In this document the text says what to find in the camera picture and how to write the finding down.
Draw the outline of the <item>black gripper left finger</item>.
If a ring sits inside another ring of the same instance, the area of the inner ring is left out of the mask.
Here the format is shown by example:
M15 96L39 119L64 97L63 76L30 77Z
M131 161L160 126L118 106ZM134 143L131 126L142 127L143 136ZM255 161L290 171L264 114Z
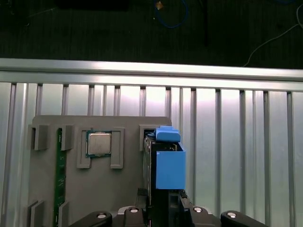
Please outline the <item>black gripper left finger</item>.
M146 227L148 190L139 188L135 206L122 207L117 215L107 211L94 211L75 223L72 227Z

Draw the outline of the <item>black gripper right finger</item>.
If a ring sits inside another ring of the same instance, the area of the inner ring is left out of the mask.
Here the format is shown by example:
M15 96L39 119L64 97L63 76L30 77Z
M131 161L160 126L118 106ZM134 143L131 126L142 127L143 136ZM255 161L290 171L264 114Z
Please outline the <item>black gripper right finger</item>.
M179 221L181 227L262 227L263 223L234 210L216 217L206 208L195 206L185 191L180 192Z

